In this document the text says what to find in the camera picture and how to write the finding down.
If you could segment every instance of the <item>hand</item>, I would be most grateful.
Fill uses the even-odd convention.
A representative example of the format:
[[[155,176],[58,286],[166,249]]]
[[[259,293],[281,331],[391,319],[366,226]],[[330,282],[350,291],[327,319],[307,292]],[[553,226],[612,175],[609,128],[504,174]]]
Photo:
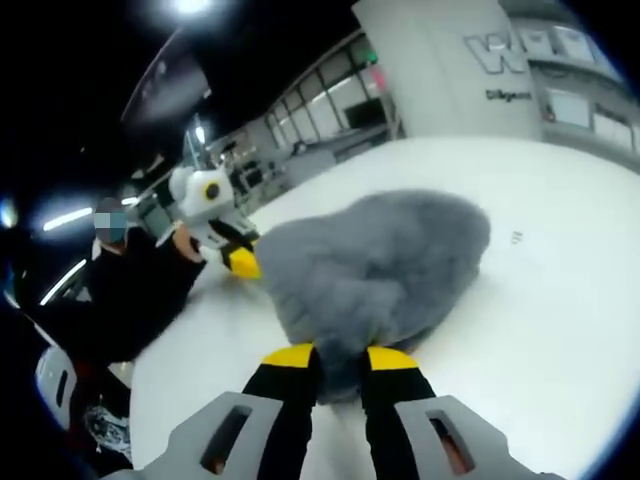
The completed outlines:
[[[204,261],[202,255],[194,250],[193,246],[191,245],[191,234],[189,233],[189,229],[184,223],[176,223],[175,230],[173,232],[173,235],[171,236],[171,240],[173,240],[173,244],[176,246],[182,256],[187,260],[190,260],[194,263],[201,263]]]

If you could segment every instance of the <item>gray fur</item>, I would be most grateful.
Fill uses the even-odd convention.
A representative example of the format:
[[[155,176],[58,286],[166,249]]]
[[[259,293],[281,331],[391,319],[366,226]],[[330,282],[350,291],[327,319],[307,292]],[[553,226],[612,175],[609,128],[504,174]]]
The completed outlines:
[[[289,341],[315,343],[322,359],[323,401],[353,396],[354,359],[369,345],[411,350],[444,320],[476,277],[490,229],[464,199],[397,191],[261,238],[258,261]]]

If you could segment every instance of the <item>dark ceiling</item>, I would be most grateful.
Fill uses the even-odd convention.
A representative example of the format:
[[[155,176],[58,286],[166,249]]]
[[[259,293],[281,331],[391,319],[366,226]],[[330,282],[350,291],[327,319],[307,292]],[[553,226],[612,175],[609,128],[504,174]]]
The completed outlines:
[[[188,21],[167,1],[12,3],[5,18],[20,33],[6,63],[2,198],[28,213],[50,198],[128,178],[141,159],[123,145],[119,118],[179,21],[210,83],[203,108],[220,134],[263,113],[358,28],[351,0],[217,0],[208,15]]]

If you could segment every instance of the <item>glass window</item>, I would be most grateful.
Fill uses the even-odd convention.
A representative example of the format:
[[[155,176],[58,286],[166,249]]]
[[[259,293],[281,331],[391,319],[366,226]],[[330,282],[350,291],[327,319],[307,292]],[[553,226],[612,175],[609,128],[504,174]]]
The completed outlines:
[[[549,34],[544,30],[534,30],[531,28],[521,28],[520,38],[527,52],[533,55],[553,57],[553,47]]]
[[[305,78],[300,84],[300,90],[302,91],[302,98],[305,102],[310,102],[316,98],[322,92],[322,84],[320,83],[318,74],[314,72]]]
[[[355,76],[349,77],[331,87],[329,89],[329,95],[331,95],[333,103],[338,110],[342,125],[345,126],[349,126],[345,110],[367,101],[367,96],[362,89],[362,85]]]
[[[574,93],[549,91],[549,106],[556,122],[590,128],[589,102]]]
[[[308,108],[313,121],[318,127],[321,138],[331,138],[340,131],[338,117],[336,117],[333,108],[331,108],[331,103],[329,103],[326,93],[316,96],[309,102]]]
[[[300,136],[302,140],[311,143],[317,142],[318,136],[316,135],[316,131],[313,129],[313,124],[311,123],[311,119],[309,118],[309,114],[305,108],[299,108],[296,110],[293,115],[291,115],[293,121],[298,127],[298,131],[300,132]]]
[[[596,63],[604,70],[609,71],[614,76],[620,76],[616,68],[611,63],[611,60],[595,42],[591,42],[591,48],[593,49],[593,55],[597,58]]]
[[[565,54],[581,62],[594,63],[593,52],[587,37],[578,30],[568,27],[555,27],[556,35]]]
[[[276,105],[276,108],[274,110],[274,113],[276,115],[276,118],[278,120],[284,120],[285,118],[287,118],[289,116],[289,112],[287,112],[287,109],[284,106],[284,103],[280,102]]]
[[[593,128],[603,140],[629,150],[633,148],[631,128],[627,125],[596,113],[593,115]]]
[[[302,97],[296,90],[294,90],[287,95],[286,102],[287,107],[289,107],[289,111],[293,112],[302,106]]]
[[[327,87],[336,83],[351,70],[351,62],[345,52],[338,52],[320,65],[320,73]]]
[[[351,55],[356,66],[363,67],[372,60],[377,60],[377,55],[371,46],[371,42],[366,36],[362,36],[355,40],[350,46]]]
[[[282,127],[282,131],[284,132],[284,138],[289,144],[293,145],[300,140],[298,138],[298,134],[296,133],[296,129],[293,127],[293,123],[291,123],[291,119],[289,117],[280,120],[280,126]]]
[[[276,139],[276,143],[278,144],[278,147],[280,148],[286,147],[287,141],[284,139],[284,136],[282,135],[282,130],[280,130],[280,126],[278,125],[278,121],[276,120],[276,117],[273,114],[269,114],[267,116],[267,122],[269,123],[269,128],[271,129],[271,132],[273,133],[273,136]]]

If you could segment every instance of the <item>white wall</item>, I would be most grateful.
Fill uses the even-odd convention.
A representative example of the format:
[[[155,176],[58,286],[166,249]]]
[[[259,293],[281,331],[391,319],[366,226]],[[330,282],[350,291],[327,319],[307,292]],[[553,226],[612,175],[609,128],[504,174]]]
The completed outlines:
[[[502,73],[489,74],[465,41],[468,36],[486,41],[485,35],[494,32],[513,34],[497,0],[361,0],[354,12],[378,53],[409,136],[541,137],[526,62],[520,62],[522,73],[513,73],[493,56]],[[518,42],[513,49],[521,51]],[[486,90],[495,89],[529,92],[534,98],[488,101]]]
[[[278,120],[276,120],[275,115],[272,113],[267,114],[267,123],[273,135],[273,138],[276,141],[276,145],[278,148],[284,148],[287,145],[287,141],[284,138],[284,134],[278,125]]]

